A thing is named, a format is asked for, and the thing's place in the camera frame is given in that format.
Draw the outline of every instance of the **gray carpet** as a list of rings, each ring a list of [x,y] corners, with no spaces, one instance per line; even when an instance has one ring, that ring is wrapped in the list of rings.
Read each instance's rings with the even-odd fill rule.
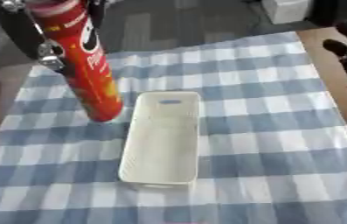
[[[179,46],[316,28],[310,22],[271,24],[260,2],[125,0],[107,9],[101,42],[110,53]]]

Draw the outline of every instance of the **white plastic tray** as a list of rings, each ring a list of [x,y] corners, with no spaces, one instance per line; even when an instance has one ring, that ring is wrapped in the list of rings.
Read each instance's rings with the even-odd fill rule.
[[[188,185],[198,175],[198,104],[195,92],[139,95],[119,169],[124,182]]]

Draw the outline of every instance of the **can lid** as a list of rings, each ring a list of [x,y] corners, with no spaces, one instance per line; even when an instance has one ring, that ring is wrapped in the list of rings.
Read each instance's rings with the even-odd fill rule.
[[[80,0],[53,1],[53,0],[29,0],[26,4],[31,12],[39,17],[48,18],[69,11]]]

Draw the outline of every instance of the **red can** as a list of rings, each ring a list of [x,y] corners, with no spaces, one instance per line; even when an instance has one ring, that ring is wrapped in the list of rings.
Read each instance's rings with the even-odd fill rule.
[[[72,67],[64,75],[89,117],[105,122],[117,116],[121,98],[84,1],[32,1],[27,6],[45,36],[59,48],[56,52]]]

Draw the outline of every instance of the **checkered cloth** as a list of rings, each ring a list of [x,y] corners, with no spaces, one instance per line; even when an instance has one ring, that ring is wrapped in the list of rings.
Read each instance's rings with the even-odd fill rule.
[[[0,128],[0,223],[347,223],[347,126],[295,33],[109,62],[125,105],[112,122],[33,68]],[[117,177],[135,99],[152,90],[202,96],[191,187]]]

